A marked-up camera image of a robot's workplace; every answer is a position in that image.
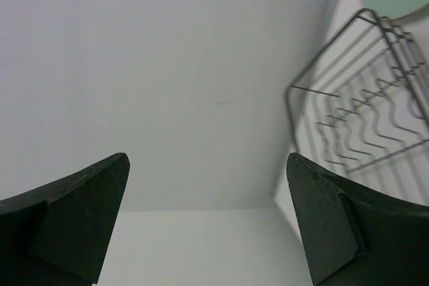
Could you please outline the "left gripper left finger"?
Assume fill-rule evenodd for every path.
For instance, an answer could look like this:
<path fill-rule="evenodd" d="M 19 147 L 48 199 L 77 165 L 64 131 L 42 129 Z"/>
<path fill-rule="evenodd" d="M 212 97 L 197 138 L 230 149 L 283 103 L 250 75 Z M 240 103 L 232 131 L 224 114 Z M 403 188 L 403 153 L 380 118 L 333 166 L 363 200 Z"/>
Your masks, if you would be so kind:
<path fill-rule="evenodd" d="M 95 285 L 130 162 L 115 153 L 1 201 L 2 285 Z"/>

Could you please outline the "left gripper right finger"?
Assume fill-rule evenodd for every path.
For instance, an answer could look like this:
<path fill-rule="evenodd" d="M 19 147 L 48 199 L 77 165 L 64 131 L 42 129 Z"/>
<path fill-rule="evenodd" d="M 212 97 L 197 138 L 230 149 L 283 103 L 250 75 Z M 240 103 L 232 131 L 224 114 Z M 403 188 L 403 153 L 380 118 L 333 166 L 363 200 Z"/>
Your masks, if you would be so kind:
<path fill-rule="evenodd" d="M 428 207 L 299 153 L 289 154 L 286 175 L 313 285 L 428 284 Z"/>

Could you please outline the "green flower plate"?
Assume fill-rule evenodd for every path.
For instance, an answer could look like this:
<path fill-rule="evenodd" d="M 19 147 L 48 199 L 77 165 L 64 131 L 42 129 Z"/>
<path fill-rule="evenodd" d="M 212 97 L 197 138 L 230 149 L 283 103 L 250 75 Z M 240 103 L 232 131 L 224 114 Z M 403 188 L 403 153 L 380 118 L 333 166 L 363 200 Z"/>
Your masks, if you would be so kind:
<path fill-rule="evenodd" d="M 364 8 L 391 20 L 415 21 L 428 16 L 428 0 L 360 0 Z"/>

